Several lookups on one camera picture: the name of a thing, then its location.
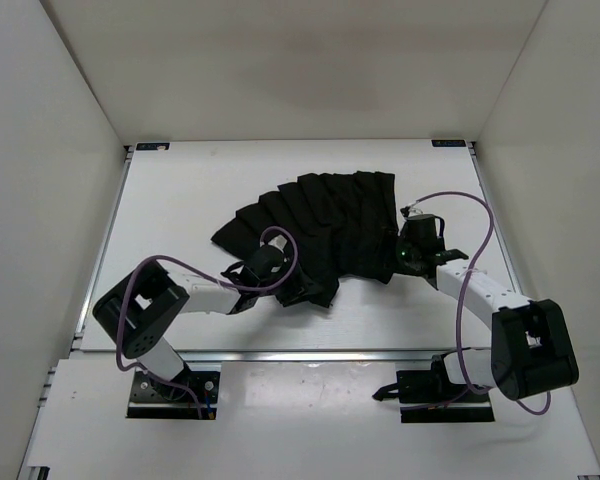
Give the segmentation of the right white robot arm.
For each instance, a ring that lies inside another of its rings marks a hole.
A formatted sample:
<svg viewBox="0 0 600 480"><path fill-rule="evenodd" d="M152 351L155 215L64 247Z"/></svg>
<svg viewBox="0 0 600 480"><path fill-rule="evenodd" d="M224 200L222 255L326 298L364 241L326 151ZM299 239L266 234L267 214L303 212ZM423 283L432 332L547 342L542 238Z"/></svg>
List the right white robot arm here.
<svg viewBox="0 0 600 480"><path fill-rule="evenodd" d="M487 348L456 346L432 359L429 391L451 400L464 386L497 389L519 401L571 386L580 372L564 313L554 301L515 293L469 267L469 257L449 250L445 222L432 214L402 210L396 256L400 271L423 278L457 301L456 313L471 312L490 331Z"/></svg>

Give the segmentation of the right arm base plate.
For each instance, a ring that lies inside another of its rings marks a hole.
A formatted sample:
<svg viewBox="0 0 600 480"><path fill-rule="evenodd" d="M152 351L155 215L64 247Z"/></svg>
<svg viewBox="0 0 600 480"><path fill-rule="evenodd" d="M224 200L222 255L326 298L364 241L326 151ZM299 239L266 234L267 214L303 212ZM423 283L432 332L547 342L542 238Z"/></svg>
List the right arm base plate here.
<svg viewBox="0 0 600 480"><path fill-rule="evenodd" d="M488 394L477 395L466 385L451 383L431 362L398 362L393 380L371 396L399 406L402 424L492 423Z"/></svg>

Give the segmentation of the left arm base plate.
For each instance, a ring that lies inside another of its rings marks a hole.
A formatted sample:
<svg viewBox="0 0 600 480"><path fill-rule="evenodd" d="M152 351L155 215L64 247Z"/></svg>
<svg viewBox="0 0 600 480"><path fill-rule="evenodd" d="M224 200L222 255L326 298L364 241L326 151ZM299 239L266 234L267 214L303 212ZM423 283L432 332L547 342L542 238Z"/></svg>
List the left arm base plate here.
<svg viewBox="0 0 600 480"><path fill-rule="evenodd" d="M130 387L126 417L151 420L202 420L217 418L221 369L219 365L194 368L184 384L195 393L193 397L181 389L164 385L141 370L134 372Z"/></svg>

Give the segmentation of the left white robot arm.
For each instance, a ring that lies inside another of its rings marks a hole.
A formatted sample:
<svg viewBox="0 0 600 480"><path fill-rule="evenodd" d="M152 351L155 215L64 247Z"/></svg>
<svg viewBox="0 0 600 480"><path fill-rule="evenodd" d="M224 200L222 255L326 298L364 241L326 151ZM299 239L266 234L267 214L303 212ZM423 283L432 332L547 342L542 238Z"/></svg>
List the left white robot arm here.
<svg viewBox="0 0 600 480"><path fill-rule="evenodd" d="M165 339L177 316L184 313L236 315L265 296L283 306L320 298L325 288L306 274L290 253L273 244L260 246L245 261L230 265L223 280L193 272L169 273L148 259L104 294L92 315L114 342L120 360L144 370L168 398L182 396L193 374Z"/></svg>

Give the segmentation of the black pleated skirt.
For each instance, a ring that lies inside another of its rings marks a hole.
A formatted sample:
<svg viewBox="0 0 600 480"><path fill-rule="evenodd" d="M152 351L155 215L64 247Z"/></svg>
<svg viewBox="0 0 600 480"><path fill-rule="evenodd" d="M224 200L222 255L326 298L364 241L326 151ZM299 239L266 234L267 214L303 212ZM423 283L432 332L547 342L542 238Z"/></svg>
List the black pleated skirt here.
<svg viewBox="0 0 600 480"><path fill-rule="evenodd" d="M325 288L320 298L306 302L328 308L343 276L388 284L395 272L398 236L395 175L302 175L238 209L211 241L245 261L271 226L291 234L303 271Z"/></svg>

